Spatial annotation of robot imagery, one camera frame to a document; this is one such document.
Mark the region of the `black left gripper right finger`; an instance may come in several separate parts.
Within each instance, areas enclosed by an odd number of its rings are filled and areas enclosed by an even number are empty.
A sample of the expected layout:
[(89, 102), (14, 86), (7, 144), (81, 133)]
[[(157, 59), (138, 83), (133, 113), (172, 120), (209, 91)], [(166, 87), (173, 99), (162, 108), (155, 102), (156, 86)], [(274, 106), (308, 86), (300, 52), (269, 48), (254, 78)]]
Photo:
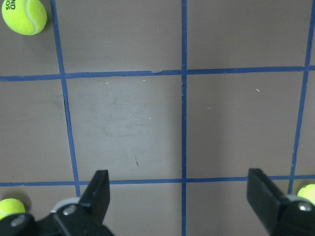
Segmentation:
[(247, 200), (270, 236), (313, 236), (315, 205), (283, 193), (261, 170), (248, 171)]

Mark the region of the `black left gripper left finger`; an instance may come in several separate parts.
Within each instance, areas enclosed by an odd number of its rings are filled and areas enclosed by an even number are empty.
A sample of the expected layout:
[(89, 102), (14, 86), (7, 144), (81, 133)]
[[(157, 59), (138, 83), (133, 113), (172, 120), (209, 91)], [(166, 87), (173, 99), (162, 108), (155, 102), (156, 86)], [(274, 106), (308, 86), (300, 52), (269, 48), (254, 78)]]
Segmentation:
[(61, 236), (112, 236), (103, 224), (110, 203), (109, 174), (98, 170), (80, 198), (65, 200), (53, 219)]

